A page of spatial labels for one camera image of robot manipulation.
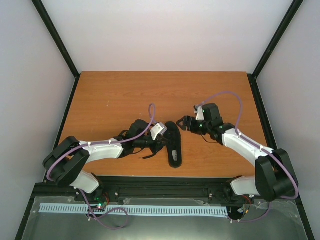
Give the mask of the black right frame post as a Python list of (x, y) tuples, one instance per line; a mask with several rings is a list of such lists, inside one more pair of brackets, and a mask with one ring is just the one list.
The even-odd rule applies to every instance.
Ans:
[(304, 0), (293, 0), (290, 4), (288, 10), (286, 11), (284, 17), (282, 18), (279, 26), (277, 27), (274, 35), (272, 36), (267, 48), (265, 49), (262, 57), (260, 58), (258, 64), (256, 65), (253, 73), (252, 78), (256, 81), (264, 69), (265, 65), (267, 64), (268, 60), (270, 59), (272, 53), (276, 49), (278, 43), (282, 39), (283, 35), (285, 34), (287, 28), (289, 27), (290, 23), (292, 22), (293, 18), (295, 17), (296, 13), (300, 9), (301, 5), (303, 4)]

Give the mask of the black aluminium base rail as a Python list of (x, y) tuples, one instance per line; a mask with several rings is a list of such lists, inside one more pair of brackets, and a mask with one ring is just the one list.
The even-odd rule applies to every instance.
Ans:
[(90, 203), (124, 204), (125, 199), (193, 199), (209, 204), (235, 206), (249, 204), (247, 196), (236, 196), (228, 188), (230, 178), (99, 176), (102, 186), (87, 193)]

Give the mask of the right small wiring board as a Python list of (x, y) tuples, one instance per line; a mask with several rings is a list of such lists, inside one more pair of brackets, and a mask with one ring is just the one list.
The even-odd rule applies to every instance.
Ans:
[(237, 210), (237, 212), (238, 212), (239, 214), (241, 214), (241, 215), (244, 216), (244, 215), (246, 215), (246, 214), (249, 212), (251, 206), (252, 206), (252, 205), (251, 205), (250, 203), (248, 203), (248, 204), (243, 204), (242, 207)]

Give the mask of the black canvas sneaker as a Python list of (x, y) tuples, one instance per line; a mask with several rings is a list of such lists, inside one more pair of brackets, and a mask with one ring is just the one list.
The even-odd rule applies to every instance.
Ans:
[(168, 163), (172, 168), (179, 168), (182, 165), (181, 134), (174, 122), (168, 121), (165, 126), (167, 130), (163, 136), (167, 139)]

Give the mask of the black left frame post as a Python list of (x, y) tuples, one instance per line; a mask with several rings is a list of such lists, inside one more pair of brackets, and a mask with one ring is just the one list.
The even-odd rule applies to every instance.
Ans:
[(55, 24), (53, 23), (45, 5), (43, 4), (42, 0), (31, 0), (33, 3), (37, 13), (39, 14), (42, 22), (44, 23), (46, 29), (48, 30), (52, 40), (54, 41), (55, 45), (57, 46), (61, 56), (63, 57), (67, 67), (69, 68), (72, 76), (75, 80), (77, 80), (80, 77), (80, 73), (77, 70), (76, 65), (74, 64), (74, 61), (72, 60), (58, 30), (55, 27)]

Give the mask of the black frame post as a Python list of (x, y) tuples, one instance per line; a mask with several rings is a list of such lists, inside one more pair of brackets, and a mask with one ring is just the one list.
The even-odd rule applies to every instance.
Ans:
[(76, 65), (74, 64), (74, 61), (72, 60), (58, 30), (55, 27), (55, 24), (53, 23), (45, 5), (43, 4), (42, 0), (31, 0), (33, 3), (37, 13), (39, 14), (42, 22), (44, 23), (46, 29), (48, 30), (52, 40), (54, 41), (55, 45), (57, 46), (61, 56), (63, 57), (67, 67), (69, 68), (72, 76), (75, 80), (77, 80), (80, 77), (80, 73), (77, 70)]
[(290, 4), (288, 10), (286, 11), (284, 17), (282, 18), (279, 26), (277, 27), (274, 35), (272, 36), (267, 48), (265, 49), (262, 57), (260, 58), (258, 64), (256, 65), (253, 73), (252, 78), (256, 81), (264, 69), (265, 65), (267, 64), (268, 60), (270, 59), (272, 53), (276, 49), (278, 43), (282, 39), (283, 35), (285, 34), (287, 28), (289, 27), (290, 23), (292, 22), (293, 18), (295, 17), (296, 13), (300, 9), (301, 5), (303, 4), (304, 0), (293, 0)]

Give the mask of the green lit controller board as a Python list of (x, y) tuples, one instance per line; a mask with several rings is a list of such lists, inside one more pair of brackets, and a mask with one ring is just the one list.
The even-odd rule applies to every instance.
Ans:
[(102, 214), (106, 212), (108, 204), (109, 204), (108, 201), (101, 201), (101, 202), (90, 204), (90, 207), (92, 208), (94, 213)]

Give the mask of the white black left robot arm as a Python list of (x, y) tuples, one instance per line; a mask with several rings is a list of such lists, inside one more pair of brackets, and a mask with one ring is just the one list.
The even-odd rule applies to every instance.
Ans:
[(99, 201), (104, 188), (94, 174), (83, 170), (84, 166), (104, 159), (121, 159), (133, 155), (135, 149), (150, 149), (154, 157), (167, 144), (164, 137), (167, 130), (161, 122), (150, 124), (138, 119), (128, 130), (109, 140), (86, 142), (67, 137), (42, 163), (47, 179), (58, 187), (80, 189), (92, 201)]

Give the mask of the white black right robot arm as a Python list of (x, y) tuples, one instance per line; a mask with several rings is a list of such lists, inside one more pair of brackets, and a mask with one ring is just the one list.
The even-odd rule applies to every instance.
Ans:
[(195, 116), (184, 116), (177, 121), (183, 131), (210, 138), (242, 156), (255, 168), (251, 177), (239, 176), (226, 188), (229, 197), (258, 196), (267, 202), (278, 198), (296, 199), (298, 181), (289, 154), (282, 148), (272, 149), (247, 137), (233, 124), (225, 123), (214, 103), (196, 106)]

